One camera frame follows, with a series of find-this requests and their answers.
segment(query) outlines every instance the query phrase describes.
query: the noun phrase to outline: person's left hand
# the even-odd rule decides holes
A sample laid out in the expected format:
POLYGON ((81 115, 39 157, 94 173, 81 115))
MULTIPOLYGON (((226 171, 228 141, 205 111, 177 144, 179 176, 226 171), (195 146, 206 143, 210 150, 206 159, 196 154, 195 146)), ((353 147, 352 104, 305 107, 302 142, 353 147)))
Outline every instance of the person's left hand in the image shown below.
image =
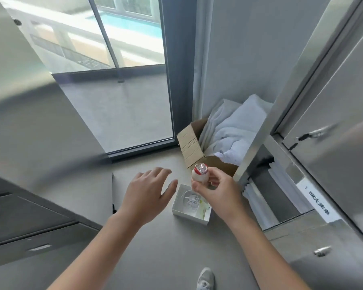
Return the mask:
POLYGON ((126 190, 119 213, 129 216, 140 226, 152 221, 165 209, 176 191, 177 179, 161 194, 165 179, 171 172, 169 169, 156 167, 145 173, 138 173, 126 190))

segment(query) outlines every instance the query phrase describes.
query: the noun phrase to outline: person's right arm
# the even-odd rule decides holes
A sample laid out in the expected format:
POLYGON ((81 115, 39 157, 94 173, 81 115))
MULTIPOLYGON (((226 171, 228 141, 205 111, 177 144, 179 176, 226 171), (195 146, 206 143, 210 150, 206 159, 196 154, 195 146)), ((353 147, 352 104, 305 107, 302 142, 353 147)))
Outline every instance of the person's right arm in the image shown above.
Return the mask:
POLYGON ((310 290, 266 238, 260 227, 247 215, 242 195, 233 178, 218 168, 209 167, 209 190, 199 182, 192 189, 200 193, 221 217, 240 243, 261 290, 310 290))

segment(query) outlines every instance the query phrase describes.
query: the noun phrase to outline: sneaker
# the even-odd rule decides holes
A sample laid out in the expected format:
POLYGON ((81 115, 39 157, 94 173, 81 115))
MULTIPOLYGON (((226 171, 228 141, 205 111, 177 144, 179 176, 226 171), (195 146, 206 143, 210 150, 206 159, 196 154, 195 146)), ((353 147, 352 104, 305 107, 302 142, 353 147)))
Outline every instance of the sneaker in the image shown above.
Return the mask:
POLYGON ((215 285, 214 273, 210 268, 204 268, 198 278, 196 290, 213 290, 215 285))

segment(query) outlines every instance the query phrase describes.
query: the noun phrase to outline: label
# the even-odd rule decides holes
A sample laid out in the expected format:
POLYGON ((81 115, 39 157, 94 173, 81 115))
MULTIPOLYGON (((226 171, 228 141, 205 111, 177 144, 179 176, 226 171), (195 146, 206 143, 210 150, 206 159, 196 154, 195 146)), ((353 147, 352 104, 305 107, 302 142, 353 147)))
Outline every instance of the label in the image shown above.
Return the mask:
POLYGON ((303 178, 296 186, 325 222, 331 223, 341 219, 339 213, 307 178, 303 178))

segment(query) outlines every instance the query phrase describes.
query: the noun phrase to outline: red and white bottle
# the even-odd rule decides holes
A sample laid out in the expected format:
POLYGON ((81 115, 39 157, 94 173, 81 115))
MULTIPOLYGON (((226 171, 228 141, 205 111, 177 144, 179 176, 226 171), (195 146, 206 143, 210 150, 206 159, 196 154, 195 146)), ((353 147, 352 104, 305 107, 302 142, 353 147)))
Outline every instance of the red and white bottle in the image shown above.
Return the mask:
POLYGON ((198 163, 191 172, 192 180, 206 185, 209 179, 208 168, 204 163, 198 163))

